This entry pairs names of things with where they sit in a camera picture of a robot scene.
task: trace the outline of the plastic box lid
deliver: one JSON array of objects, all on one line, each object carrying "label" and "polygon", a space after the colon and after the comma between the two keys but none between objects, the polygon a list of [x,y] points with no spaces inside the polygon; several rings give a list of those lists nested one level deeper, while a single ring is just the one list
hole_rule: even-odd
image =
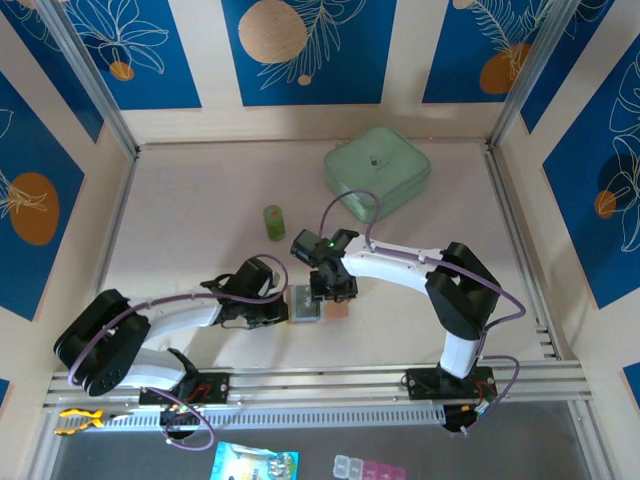
[{"label": "plastic box lid", "polygon": [[[325,157],[327,173],[345,190],[365,189],[382,203],[424,182],[431,172],[429,159],[391,128],[372,128]],[[354,194],[358,202],[373,207],[365,194]]]}]

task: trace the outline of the small block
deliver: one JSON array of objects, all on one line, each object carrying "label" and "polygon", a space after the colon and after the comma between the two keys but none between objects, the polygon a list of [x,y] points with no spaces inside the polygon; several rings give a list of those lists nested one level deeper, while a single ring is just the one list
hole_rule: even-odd
[{"label": "small block", "polygon": [[294,321],[314,322],[320,320],[320,302],[311,299],[311,287],[294,285],[291,290],[291,305]]},{"label": "small block", "polygon": [[376,462],[364,462],[362,480],[378,480],[378,464]]},{"label": "small block", "polygon": [[393,467],[383,464],[378,465],[378,480],[393,480],[392,473]]},{"label": "small block", "polygon": [[349,457],[336,455],[336,458],[333,460],[333,476],[341,479],[349,478],[349,464]]},{"label": "small block", "polygon": [[339,320],[349,317],[349,302],[326,302],[324,304],[324,316],[327,320]]},{"label": "small block", "polygon": [[391,471],[391,480],[407,480],[407,471],[404,468],[395,467]]},{"label": "small block", "polygon": [[351,458],[349,462],[349,480],[362,480],[362,467],[364,460]]}]

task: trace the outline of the red wire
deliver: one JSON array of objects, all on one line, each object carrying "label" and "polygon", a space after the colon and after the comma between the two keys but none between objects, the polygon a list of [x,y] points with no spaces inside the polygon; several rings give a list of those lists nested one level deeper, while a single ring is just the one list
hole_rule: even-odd
[{"label": "red wire", "polygon": [[204,383],[202,385],[198,385],[198,388],[196,388],[193,393],[189,395],[189,398],[187,398],[187,402],[191,403],[196,398],[196,395],[198,395],[198,393],[202,393],[202,398],[206,399],[211,393],[211,385],[206,385]]},{"label": "red wire", "polygon": [[481,382],[473,382],[473,384],[478,389],[478,393],[480,394],[480,397],[478,398],[478,405],[482,403],[482,399],[484,398],[484,394],[482,393],[482,387],[480,386],[480,383]]},{"label": "red wire", "polygon": [[496,388],[496,386],[495,386],[495,385],[491,385],[489,382],[485,382],[485,381],[478,382],[478,383],[479,383],[480,385],[486,385],[486,386],[489,388],[489,390],[491,390],[491,392],[492,392],[494,395],[498,395],[498,389]]}]

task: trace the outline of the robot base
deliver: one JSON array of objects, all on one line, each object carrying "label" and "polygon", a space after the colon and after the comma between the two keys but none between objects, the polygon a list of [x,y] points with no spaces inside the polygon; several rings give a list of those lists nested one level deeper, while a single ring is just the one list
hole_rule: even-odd
[{"label": "robot base", "polygon": [[410,368],[406,373],[406,387],[411,400],[475,400],[479,397],[478,383],[493,385],[493,370],[476,367],[468,377],[460,379],[439,367]]}]

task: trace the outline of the beige wall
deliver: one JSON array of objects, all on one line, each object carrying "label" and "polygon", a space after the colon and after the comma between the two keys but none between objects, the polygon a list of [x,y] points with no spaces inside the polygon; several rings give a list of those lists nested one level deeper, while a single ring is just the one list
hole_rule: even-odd
[{"label": "beige wall", "polygon": [[93,293],[130,162],[108,128],[97,144],[91,141],[1,14],[0,45],[3,75],[85,174],[35,320],[0,308],[0,378],[11,382],[0,416],[0,479],[13,480],[24,474],[40,407],[59,366],[53,344]]},{"label": "beige wall", "polygon": [[542,163],[640,34],[637,0],[616,0],[532,135],[520,120],[502,151],[542,264],[552,315],[582,361],[622,478],[640,472],[640,411],[622,367],[640,361],[640,291],[598,310]]},{"label": "beige wall", "polygon": [[379,124],[412,138],[486,137],[501,103],[422,105],[450,1],[398,0],[380,105],[244,108],[221,1],[169,0],[202,109],[124,116],[140,143],[351,138]]}]

